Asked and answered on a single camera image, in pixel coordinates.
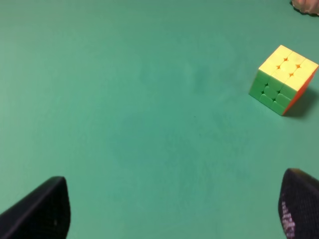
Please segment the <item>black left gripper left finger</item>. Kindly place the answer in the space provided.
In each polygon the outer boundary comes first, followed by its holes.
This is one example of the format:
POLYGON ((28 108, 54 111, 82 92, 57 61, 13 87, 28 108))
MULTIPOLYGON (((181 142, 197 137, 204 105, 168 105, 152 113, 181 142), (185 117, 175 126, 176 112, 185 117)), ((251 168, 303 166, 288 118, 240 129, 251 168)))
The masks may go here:
POLYGON ((67 181, 54 176, 0 215, 2 239, 65 239, 71 223, 67 181))

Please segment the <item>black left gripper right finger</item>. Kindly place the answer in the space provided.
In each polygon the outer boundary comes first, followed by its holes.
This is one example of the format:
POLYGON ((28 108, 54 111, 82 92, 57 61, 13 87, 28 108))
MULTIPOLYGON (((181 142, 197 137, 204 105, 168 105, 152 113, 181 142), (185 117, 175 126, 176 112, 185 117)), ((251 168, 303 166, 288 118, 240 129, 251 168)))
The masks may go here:
POLYGON ((297 168, 288 168, 282 179, 278 213, 286 238, 319 237, 319 181, 297 168))

